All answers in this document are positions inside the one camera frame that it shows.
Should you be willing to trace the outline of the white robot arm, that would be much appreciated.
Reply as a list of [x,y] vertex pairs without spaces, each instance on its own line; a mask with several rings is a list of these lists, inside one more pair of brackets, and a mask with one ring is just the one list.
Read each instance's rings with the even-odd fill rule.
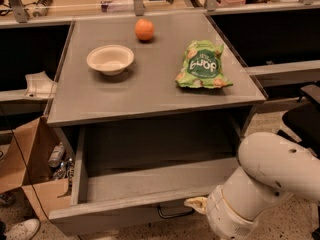
[[293,195],[320,202],[320,159],[307,148],[268,132],[253,133],[238,149],[239,167],[206,197],[184,205],[206,216],[223,240],[245,240],[259,217]]

